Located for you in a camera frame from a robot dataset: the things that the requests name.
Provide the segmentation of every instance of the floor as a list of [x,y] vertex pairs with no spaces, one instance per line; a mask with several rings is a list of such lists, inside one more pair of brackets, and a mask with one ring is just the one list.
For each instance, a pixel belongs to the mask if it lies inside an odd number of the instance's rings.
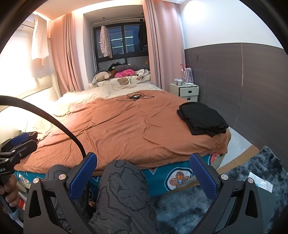
[[246,140],[232,128],[229,127],[229,130],[231,132],[231,140],[228,144],[228,153],[224,156],[220,167],[238,157],[252,145],[248,140]]

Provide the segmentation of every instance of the gray shaggy rug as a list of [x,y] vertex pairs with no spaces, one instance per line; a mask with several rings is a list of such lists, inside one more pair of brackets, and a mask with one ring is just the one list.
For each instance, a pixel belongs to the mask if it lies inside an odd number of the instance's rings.
[[[226,174],[233,180],[245,180],[249,172],[273,184],[276,207],[266,233],[281,216],[288,204],[288,174],[281,161],[267,147]],[[189,234],[204,216],[212,200],[207,199],[200,186],[153,197],[157,220],[164,234]]]

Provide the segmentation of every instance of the hanging white shirt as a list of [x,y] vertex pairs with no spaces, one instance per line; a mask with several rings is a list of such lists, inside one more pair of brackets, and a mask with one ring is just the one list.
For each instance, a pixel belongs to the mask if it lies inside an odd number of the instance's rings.
[[35,28],[32,37],[32,59],[44,59],[49,55],[47,40],[47,21],[36,15]]
[[104,57],[109,56],[110,58],[112,58],[110,34],[108,28],[106,28],[105,26],[102,26],[100,31],[100,47],[101,53]]

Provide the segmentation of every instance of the stuffed animal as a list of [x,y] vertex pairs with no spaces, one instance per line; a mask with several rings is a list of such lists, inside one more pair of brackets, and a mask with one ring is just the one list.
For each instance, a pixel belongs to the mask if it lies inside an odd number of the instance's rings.
[[109,74],[111,74],[110,79],[113,79],[117,73],[117,71],[114,69],[113,71],[108,71]]
[[120,83],[120,85],[129,84],[129,80],[126,77],[119,78],[117,81]]
[[139,71],[136,71],[134,75],[137,76],[136,80],[141,80],[144,78],[144,76],[148,74],[150,74],[150,71],[141,69]]
[[119,66],[119,65],[123,65],[123,64],[122,64],[122,63],[119,63],[119,62],[111,64],[111,66],[108,68],[108,71],[113,71],[113,70],[115,70],[115,68],[116,68],[117,66]]
[[92,80],[92,84],[95,85],[97,82],[108,80],[108,79],[110,79],[110,77],[111,77],[111,74],[109,74],[106,71],[99,72],[98,74],[96,74],[94,76],[94,78]]
[[131,69],[127,69],[125,71],[122,72],[117,72],[115,75],[115,78],[122,78],[125,76],[133,76],[135,74],[135,71],[131,70]]

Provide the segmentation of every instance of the teddy bear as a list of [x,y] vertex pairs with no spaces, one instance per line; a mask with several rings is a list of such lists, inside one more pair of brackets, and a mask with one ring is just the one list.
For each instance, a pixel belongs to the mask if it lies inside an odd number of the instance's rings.
[[126,77],[119,78],[117,81],[120,83],[120,85],[129,84],[129,80]]
[[102,71],[102,72],[99,72],[98,74],[96,74],[92,80],[92,84],[95,85],[97,82],[101,82],[101,81],[104,81],[104,80],[108,80],[110,79],[112,74],[109,74],[108,72],[106,71]]
[[109,74],[111,74],[110,79],[113,79],[117,73],[117,71],[114,69],[112,71],[108,71]]

